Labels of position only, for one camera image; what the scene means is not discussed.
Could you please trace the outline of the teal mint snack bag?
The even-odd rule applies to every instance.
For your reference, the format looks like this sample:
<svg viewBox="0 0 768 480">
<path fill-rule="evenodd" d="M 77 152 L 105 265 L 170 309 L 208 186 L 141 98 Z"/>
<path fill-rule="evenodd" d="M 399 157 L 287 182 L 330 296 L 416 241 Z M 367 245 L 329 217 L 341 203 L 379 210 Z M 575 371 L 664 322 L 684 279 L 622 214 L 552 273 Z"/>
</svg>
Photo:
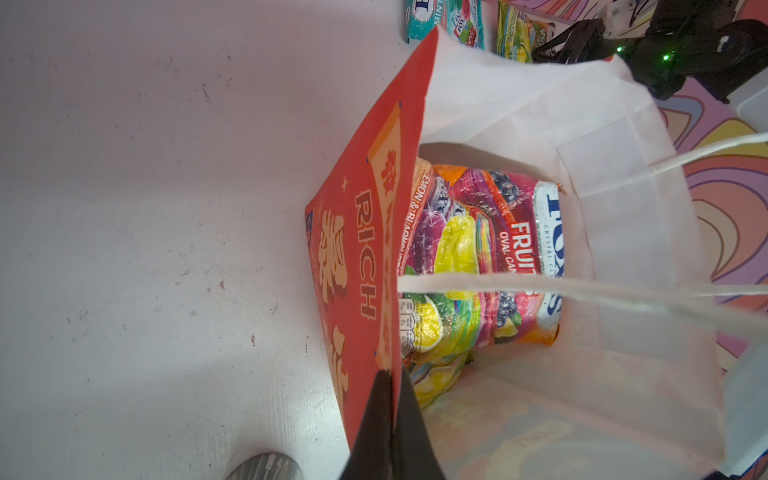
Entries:
<svg viewBox="0 0 768 480">
<path fill-rule="evenodd" d="M 406 41 L 423 40 L 440 27 L 459 43 L 485 49 L 482 2 L 479 0 L 408 0 L 405 2 Z"/>
</svg>

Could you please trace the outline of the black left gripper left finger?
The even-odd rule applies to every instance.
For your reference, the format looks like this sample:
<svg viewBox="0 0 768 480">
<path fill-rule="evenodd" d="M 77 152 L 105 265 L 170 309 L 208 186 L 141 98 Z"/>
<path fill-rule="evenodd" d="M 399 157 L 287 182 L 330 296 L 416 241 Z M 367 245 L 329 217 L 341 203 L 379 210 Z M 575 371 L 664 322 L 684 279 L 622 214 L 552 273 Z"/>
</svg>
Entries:
<svg viewBox="0 0 768 480">
<path fill-rule="evenodd" d="M 374 378 L 362 422 L 340 480 L 386 480 L 391 474 L 392 377 Z"/>
</svg>

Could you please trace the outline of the green spring tea snack bag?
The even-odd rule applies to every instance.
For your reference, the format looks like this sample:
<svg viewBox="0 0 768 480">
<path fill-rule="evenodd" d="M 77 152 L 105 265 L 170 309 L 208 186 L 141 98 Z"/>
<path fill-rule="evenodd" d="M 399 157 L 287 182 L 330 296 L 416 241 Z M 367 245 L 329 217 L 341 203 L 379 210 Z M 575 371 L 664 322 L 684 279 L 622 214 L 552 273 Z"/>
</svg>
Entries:
<svg viewBox="0 0 768 480">
<path fill-rule="evenodd" d="M 433 404 L 458 381 L 462 370 L 473 361 L 467 351 L 435 362 L 413 362 L 406 371 L 409 374 L 416 400 L 421 409 Z"/>
</svg>

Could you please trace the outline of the orange snack bag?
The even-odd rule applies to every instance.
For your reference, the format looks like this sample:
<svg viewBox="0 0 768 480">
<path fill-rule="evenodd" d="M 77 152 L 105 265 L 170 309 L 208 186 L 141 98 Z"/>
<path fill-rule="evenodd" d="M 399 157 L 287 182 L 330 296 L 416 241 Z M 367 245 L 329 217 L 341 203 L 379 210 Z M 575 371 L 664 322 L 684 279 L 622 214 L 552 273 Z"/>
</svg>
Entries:
<svg viewBox="0 0 768 480">
<path fill-rule="evenodd" d="M 497 170 L 416 162 L 398 269 L 404 275 L 513 273 L 560 277 L 565 269 L 561 188 Z M 405 359 L 432 362 L 505 343 L 551 345 L 563 299 L 534 291 L 406 293 Z"/>
</svg>

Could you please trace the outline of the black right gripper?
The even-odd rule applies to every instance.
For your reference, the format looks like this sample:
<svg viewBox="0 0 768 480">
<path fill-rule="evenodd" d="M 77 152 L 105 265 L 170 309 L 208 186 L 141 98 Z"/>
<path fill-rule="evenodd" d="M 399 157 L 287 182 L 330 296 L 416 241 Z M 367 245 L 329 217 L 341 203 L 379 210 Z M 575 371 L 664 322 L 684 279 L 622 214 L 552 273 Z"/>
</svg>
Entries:
<svg viewBox="0 0 768 480">
<path fill-rule="evenodd" d="M 767 68 L 767 25 L 736 18 L 736 1 L 659 1 L 645 33 L 617 46 L 635 81 L 667 100 L 689 79 L 720 102 Z M 579 63 L 603 41 L 602 19 L 580 20 L 532 50 L 535 63 Z"/>
</svg>

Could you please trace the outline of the yellow green lemon snack bag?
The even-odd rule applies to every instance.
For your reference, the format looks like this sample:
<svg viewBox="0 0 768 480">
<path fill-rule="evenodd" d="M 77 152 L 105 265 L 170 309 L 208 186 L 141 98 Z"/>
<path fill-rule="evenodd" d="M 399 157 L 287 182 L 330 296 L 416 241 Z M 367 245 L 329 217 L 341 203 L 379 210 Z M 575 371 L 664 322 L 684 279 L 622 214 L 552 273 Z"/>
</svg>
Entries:
<svg viewBox="0 0 768 480">
<path fill-rule="evenodd" d="M 531 18 L 510 1 L 499 1 L 497 12 L 496 54 L 532 64 L 533 51 L 554 37 L 555 24 Z"/>
</svg>

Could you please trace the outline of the red white paper bag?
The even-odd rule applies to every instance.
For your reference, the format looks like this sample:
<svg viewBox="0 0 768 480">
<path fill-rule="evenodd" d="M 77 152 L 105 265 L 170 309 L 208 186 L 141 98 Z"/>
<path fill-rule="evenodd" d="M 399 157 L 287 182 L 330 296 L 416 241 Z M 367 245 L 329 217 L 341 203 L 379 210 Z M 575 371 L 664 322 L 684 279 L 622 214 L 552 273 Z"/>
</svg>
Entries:
<svg viewBox="0 0 768 480">
<path fill-rule="evenodd" d="M 416 162 L 560 186 L 565 269 L 404 275 Z M 551 345 L 470 350 L 421 409 L 446 479 L 703 479 L 726 455 L 715 334 L 762 343 L 762 316 L 719 306 L 666 125 L 619 58 L 530 65 L 434 30 L 381 94 L 305 210 L 329 370 L 352 450 L 376 373 L 392 377 L 406 293 L 562 297 Z"/>
</svg>

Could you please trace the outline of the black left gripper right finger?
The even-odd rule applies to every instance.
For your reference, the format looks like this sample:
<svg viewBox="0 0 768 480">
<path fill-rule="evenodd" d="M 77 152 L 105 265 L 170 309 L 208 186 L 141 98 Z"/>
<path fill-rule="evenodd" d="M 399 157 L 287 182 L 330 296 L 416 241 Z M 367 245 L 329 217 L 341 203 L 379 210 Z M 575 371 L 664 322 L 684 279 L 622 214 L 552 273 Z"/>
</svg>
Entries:
<svg viewBox="0 0 768 480">
<path fill-rule="evenodd" d="M 412 382 L 402 369 L 400 393 L 392 438 L 392 478 L 445 480 L 430 443 Z"/>
</svg>

